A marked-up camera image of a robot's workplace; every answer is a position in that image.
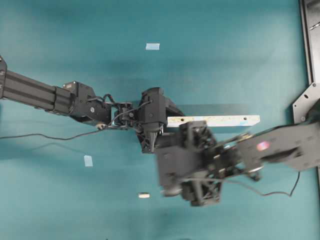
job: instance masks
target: teal surface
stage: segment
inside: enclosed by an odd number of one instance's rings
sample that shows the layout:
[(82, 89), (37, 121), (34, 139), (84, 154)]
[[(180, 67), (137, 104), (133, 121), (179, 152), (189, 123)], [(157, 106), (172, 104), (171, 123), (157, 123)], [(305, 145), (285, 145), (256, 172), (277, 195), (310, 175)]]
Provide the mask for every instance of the teal surface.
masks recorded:
[[(298, 0), (1, 1), (0, 54), (11, 71), (50, 85), (83, 82), (117, 101), (162, 87), (188, 115), (260, 115), (254, 127), (214, 129), (219, 140), (292, 122), (290, 105), (308, 82), (303, 48)], [(0, 104), (1, 136), (93, 130)], [(133, 131), (1, 140), (0, 150), (1, 240), (320, 238), (314, 169), (292, 198), (225, 184), (221, 204), (192, 208), (162, 197), (154, 156), (141, 154)], [(297, 177), (281, 164), (262, 175), (238, 179), (266, 193), (290, 191)]]

